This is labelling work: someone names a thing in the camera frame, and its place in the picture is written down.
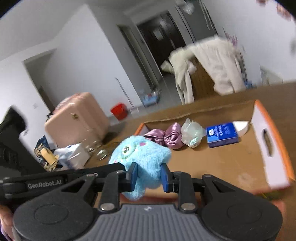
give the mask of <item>clear plastic bag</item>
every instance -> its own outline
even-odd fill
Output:
[[[197,122],[191,122],[189,118],[181,128],[182,142],[191,148],[196,148],[206,136],[206,130]]]

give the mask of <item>white plastic bag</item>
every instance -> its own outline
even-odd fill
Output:
[[[206,136],[206,130],[202,128],[197,122],[191,122],[189,118],[181,128],[182,142],[191,148],[196,148],[202,141],[202,138]]]
[[[56,149],[54,155],[59,156],[59,161],[64,166],[63,170],[82,169],[90,158],[89,153],[83,148],[81,143]]]

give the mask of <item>cardboard box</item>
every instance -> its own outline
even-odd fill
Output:
[[[187,172],[194,178],[212,174],[254,194],[280,190],[295,181],[283,140],[259,100],[142,123],[135,135],[144,135],[152,129],[166,130],[175,122],[183,125],[187,118],[204,128],[233,121],[249,121],[251,124],[248,132],[235,144],[210,149],[207,138],[204,137],[201,144],[194,149],[184,146],[179,150],[172,150],[172,158],[168,163],[172,172]],[[170,197],[163,192],[162,187],[147,189],[145,195]]]

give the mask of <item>dark wooden door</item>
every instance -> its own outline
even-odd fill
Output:
[[[159,69],[170,53],[185,42],[169,12],[138,25]]]

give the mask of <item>blue box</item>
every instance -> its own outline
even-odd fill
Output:
[[[210,148],[238,143],[239,138],[233,123],[210,126],[207,130],[207,143]]]

